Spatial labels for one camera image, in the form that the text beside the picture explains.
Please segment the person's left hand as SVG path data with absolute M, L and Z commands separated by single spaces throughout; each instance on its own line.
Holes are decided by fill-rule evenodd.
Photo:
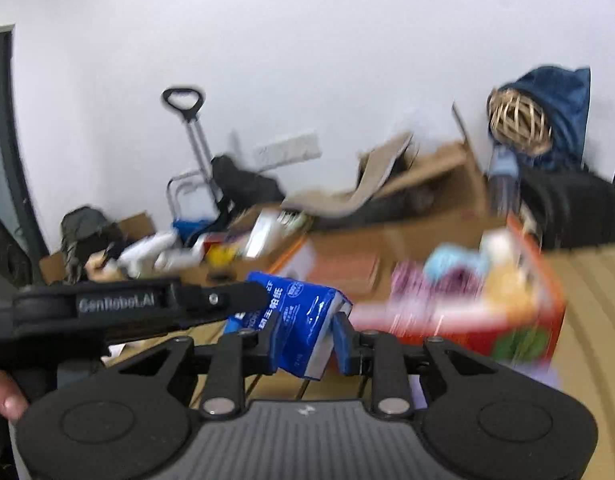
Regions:
M 0 414 L 9 422 L 17 422 L 28 408 L 27 398 L 19 385 L 0 370 Z

